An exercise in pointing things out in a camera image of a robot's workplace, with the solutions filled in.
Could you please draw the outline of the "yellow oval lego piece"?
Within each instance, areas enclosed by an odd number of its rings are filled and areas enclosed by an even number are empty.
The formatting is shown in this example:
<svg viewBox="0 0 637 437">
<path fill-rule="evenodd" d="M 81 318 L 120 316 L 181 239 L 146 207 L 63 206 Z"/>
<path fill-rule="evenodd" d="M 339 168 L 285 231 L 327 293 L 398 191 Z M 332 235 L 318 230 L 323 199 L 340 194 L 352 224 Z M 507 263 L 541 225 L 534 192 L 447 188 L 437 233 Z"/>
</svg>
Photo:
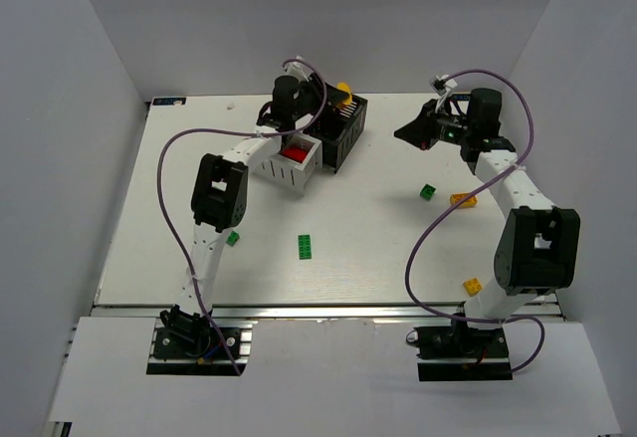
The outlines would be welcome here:
<svg viewBox="0 0 637 437">
<path fill-rule="evenodd" d="M 338 90 L 336 106 L 344 109 L 352 103 L 352 92 L 350 86 L 345 82 L 338 83 L 335 88 Z"/>
</svg>

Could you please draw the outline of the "red flower lego piece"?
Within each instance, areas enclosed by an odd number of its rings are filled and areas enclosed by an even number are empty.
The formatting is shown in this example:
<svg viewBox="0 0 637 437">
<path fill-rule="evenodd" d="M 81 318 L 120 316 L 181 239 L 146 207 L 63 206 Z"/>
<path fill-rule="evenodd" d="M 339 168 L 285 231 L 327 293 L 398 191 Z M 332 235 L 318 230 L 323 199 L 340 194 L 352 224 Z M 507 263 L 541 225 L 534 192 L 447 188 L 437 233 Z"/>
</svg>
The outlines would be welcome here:
<svg viewBox="0 0 637 437">
<path fill-rule="evenodd" d="M 306 160 L 308 154 L 309 152 L 307 150 L 298 146 L 290 146 L 280 152 L 281 156 L 296 163 L 303 163 Z"/>
</svg>

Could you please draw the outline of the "green printed lego brick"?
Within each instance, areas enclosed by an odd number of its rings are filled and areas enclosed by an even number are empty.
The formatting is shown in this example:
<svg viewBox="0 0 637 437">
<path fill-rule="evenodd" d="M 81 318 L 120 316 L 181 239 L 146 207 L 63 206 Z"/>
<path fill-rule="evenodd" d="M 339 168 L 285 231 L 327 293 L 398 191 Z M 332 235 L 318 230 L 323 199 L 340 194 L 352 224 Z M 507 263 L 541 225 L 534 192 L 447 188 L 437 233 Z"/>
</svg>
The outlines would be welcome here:
<svg viewBox="0 0 637 437">
<path fill-rule="evenodd" d="M 426 201 L 430 201 L 435 195 L 436 188 L 430 184 L 425 184 L 420 190 L 419 196 Z"/>
</svg>

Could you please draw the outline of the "orange lego brick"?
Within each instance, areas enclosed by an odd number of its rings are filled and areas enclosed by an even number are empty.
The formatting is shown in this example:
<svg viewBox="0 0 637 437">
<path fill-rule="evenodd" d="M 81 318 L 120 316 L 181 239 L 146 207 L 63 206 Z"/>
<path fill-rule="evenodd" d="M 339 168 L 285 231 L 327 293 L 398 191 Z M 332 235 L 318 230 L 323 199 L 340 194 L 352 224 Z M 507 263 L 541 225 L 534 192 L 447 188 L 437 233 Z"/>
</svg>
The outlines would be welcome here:
<svg viewBox="0 0 637 437">
<path fill-rule="evenodd" d="M 478 204 L 476 196 L 470 193 L 454 193 L 449 197 L 451 205 L 459 205 L 460 208 L 473 208 Z"/>
</svg>

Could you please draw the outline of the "green 2x2 lego brick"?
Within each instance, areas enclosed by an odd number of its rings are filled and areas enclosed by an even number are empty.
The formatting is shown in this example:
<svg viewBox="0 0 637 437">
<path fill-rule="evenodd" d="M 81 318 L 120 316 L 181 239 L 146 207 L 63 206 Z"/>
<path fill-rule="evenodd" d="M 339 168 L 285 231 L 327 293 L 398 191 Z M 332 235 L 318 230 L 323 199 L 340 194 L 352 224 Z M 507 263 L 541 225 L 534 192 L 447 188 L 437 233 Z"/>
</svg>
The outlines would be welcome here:
<svg viewBox="0 0 637 437">
<path fill-rule="evenodd" d="M 230 235 L 228 236 L 228 238 L 227 238 L 227 240 L 226 240 L 226 243 L 227 243 L 229 246 L 234 246 L 234 245 L 235 245 L 235 244 L 236 244 L 239 240 L 240 240 L 240 235 L 239 235 L 239 233 L 238 233 L 238 232 L 236 232 L 236 231 L 232 231 L 232 232 L 230 233 Z"/>
</svg>

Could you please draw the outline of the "yellow 2x2 lego brick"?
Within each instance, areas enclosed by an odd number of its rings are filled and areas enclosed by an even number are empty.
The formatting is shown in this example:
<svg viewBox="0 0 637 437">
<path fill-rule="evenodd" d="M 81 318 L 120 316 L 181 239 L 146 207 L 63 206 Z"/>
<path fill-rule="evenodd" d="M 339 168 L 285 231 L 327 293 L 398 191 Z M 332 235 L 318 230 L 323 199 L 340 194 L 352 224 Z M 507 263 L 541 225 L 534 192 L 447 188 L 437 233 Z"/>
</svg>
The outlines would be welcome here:
<svg viewBox="0 0 637 437">
<path fill-rule="evenodd" d="M 482 284 L 477 278 L 472 278 L 463 283 L 463 288 L 466 293 L 472 297 L 482 290 Z"/>
</svg>

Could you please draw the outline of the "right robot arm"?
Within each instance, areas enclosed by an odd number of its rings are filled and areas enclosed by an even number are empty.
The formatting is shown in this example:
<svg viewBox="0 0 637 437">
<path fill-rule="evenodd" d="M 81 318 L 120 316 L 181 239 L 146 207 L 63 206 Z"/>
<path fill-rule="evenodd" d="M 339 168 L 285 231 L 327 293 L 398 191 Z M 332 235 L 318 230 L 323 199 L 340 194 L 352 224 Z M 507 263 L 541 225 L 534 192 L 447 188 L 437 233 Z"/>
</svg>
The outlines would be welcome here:
<svg viewBox="0 0 637 437">
<path fill-rule="evenodd" d="M 523 159 L 500 134 L 502 95 L 477 88 L 465 112 L 451 98 L 427 102 L 396 138 L 421 150 L 438 142 L 459 146 L 462 160 L 491 193 L 505 226 L 494 256 L 494 275 L 463 303 L 458 318 L 471 328 L 500 327 L 534 298 L 571 286 L 580 217 L 546 198 L 523 168 Z"/>
</svg>

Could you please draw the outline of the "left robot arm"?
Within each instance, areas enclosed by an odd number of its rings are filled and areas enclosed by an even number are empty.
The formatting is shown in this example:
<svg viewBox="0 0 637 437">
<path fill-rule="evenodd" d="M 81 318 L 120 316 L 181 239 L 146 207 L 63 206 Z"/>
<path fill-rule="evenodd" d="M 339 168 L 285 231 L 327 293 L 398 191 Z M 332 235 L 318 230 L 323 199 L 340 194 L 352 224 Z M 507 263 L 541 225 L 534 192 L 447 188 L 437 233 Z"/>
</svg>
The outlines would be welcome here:
<svg viewBox="0 0 637 437">
<path fill-rule="evenodd" d="M 325 110 L 343 109 L 352 102 L 349 88 L 328 85 L 318 73 L 293 72 L 276 78 L 272 100 L 259 112 L 252 133 L 221 155 L 201 158 L 195 179 L 191 210 L 194 219 L 192 249 L 188 251 L 176 228 L 169 230 L 183 252 L 186 282 L 176 305 L 188 314 L 205 315 L 226 240 L 243 219 L 249 176 L 264 162 L 282 157 L 298 142 L 309 140 L 304 130 Z"/>
</svg>

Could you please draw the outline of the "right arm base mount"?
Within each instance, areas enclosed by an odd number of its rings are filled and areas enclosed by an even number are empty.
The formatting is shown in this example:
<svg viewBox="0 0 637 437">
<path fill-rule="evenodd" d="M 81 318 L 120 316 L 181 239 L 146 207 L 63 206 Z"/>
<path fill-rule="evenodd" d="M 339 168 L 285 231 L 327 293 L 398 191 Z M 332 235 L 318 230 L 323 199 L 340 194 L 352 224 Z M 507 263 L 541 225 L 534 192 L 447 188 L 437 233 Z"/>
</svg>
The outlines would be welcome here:
<svg viewBox="0 0 637 437">
<path fill-rule="evenodd" d="M 513 379 L 509 349 L 501 328 L 468 328 L 465 323 L 419 327 L 406 344 L 417 350 L 420 382 L 478 382 Z"/>
</svg>

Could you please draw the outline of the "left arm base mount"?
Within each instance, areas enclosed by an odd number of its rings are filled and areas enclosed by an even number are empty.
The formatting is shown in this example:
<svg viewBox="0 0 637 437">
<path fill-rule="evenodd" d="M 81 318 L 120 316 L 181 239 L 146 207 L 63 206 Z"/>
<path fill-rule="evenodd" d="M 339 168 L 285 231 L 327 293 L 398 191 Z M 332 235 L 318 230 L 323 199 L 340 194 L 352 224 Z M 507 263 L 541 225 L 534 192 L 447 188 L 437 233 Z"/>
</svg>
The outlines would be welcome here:
<svg viewBox="0 0 637 437">
<path fill-rule="evenodd" d="M 245 326 L 212 327 L 202 315 L 174 306 L 159 314 L 146 366 L 148 375 L 232 376 L 248 362 L 251 330 Z"/>
</svg>

